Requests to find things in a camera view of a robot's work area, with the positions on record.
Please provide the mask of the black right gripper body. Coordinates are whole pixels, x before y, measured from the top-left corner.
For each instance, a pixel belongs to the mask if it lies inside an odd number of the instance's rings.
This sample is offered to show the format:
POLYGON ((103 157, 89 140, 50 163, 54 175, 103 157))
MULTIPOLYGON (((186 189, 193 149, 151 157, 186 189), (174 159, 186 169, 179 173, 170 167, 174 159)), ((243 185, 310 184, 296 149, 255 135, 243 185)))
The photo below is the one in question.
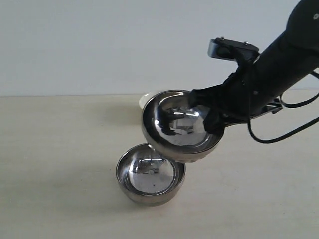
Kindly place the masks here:
POLYGON ((259 73, 232 73, 216 87, 216 122, 241 124, 282 108, 283 82, 259 73))

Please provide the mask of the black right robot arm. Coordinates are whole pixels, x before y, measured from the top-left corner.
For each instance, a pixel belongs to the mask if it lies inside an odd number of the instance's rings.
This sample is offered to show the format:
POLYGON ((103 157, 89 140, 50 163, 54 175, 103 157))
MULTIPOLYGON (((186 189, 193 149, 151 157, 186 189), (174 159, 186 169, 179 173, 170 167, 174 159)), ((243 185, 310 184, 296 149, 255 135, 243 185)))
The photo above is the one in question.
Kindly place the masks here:
POLYGON ((266 114, 276 97, 319 66, 319 3, 300 1, 286 29, 261 53, 253 45, 216 38, 208 54, 238 64, 222 84, 189 95, 191 106, 208 107, 203 126, 215 133, 266 114))

